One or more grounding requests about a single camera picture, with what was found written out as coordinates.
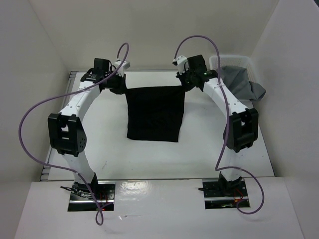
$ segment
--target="gray cloth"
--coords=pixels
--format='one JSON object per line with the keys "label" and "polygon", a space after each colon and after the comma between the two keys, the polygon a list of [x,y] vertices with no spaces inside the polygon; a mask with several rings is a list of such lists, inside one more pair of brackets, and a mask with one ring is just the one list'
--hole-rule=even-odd
{"label": "gray cloth", "polygon": [[239,100],[260,101],[266,93],[261,85],[249,81],[246,68],[223,66],[221,78],[225,86]]}

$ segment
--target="white wall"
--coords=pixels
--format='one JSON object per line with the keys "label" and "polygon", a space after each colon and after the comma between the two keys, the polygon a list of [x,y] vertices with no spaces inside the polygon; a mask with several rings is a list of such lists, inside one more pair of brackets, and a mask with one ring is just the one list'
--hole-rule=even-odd
{"label": "white wall", "polygon": [[280,0],[252,54],[267,89],[257,104],[272,164],[305,238],[319,238],[319,8]]}
{"label": "white wall", "polygon": [[[132,69],[173,69],[187,36],[212,37],[222,53],[251,55],[278,0],[30,0],[69,70],[92,67],[95,57],[115,59],[131,45]],[[181,53],[215,54],[204,40]]]}
{"label": "white wall", "polygon": [[[68,72],[27,0],[0,1],[0,238],[14,237],[32,180],[41,167],[23,152],[18,124],[26,110],[64,92]],[[46,117],[61,101],[36,110],[23,136],[33,155],[44,160],[49,140]]]}

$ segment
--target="black cloth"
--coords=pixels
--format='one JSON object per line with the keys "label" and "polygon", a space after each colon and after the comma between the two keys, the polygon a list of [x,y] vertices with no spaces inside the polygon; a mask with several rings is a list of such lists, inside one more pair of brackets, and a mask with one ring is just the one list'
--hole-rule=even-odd
{"label": "black cloth", "polygon": [[183,86],[127,89],[129,123],[127,138],[178,142],[183,120]]}

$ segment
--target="white basket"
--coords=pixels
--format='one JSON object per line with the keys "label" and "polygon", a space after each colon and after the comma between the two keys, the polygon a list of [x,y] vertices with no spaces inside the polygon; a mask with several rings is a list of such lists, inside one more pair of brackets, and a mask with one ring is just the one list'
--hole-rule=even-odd
{"label": "white basket", "polygon": [[[211,56],[209,58],[210,69],[217,69],[217,56]],[[235,55],[220,55],[220,66],[240,66],[247,69],[248,78],[250,81],[258,83],[256,71],[254,70],[252,61],[247,56],[235,56]]]}

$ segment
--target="white table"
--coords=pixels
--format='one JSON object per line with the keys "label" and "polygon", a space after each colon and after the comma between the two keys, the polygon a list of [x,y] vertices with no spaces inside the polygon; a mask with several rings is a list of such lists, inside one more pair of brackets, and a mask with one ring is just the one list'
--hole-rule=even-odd
{"label": "white table", "polygon": [[[205,210],[199,179],[116,183],[115,208],[104,212],[67,212],[70,193],[60,186],[72,182],[34,182],[31,185],[15,239],[303,239],[282,178],[260,178],[266,200],[254,215],[237,209]],[[246,179],[252,208],[261,193]]]}
{"label": "white table", "polygon": [[[127,72],[127,87],[180,85],[176,72]],[[83,73],[77,73],[76,91]],[[196,88],[186,93],[183,123],[178,143],[134,141],[126,138],[128,110],[125,95],[104,90],[83,120],[87,135],[85,149],[98,179],[213,178],[223,144],[226,119],[209,96]],[[49,162],[68,166],[56,150]],[[274,176],[263,137],[245,155],[245,169],[255,176]],[[51,168],[48,180],[72,180],[70,172]]]}

